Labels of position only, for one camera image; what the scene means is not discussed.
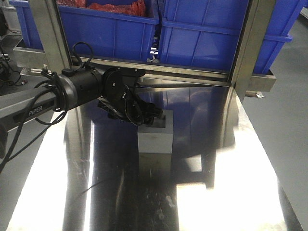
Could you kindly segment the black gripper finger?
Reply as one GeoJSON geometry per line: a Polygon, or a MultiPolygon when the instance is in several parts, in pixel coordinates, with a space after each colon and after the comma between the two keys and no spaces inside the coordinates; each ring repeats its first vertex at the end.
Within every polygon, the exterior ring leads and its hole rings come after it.
{"type": "Polygon", "coordinates": [[[159,107],[157,107],[155,104],[153,103],[149,103],[147,104],[147,115],[149,117],[153,117],[153,118],[159,118],[161,119],[163,116],[163,110],[159,107]]]}

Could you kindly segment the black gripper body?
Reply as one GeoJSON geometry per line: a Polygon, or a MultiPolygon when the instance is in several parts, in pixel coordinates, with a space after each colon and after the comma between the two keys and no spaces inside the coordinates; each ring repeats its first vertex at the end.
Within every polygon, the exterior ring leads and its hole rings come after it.
{"type": "Polygon", "coordinates": [[[142,100],[131,91],[125,91],[119,99],[98,98],[98,107],[107,112],[107,117],[121,120],[136,126],[152,125],[154,104],[142,100]]]}

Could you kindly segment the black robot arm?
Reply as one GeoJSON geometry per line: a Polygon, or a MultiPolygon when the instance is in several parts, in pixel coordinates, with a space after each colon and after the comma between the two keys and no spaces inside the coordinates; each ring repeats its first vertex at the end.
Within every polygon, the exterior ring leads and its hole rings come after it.
{"type": "Polygon", "coordinates": [[[161,118],[162,109],[147,103],[136,93],[138,80],[145,75],[141,69],[103,68],[94,66],[79,70],[64,69],[61,74],[48,73],[48,80],[33,89],[3,95],[0,98],[0,157],[8,147],[8,133],[43,113],[54,110],[64,112],[99,99],[99,106],[111,118],[137,126],[151,125],[161,118]]]}

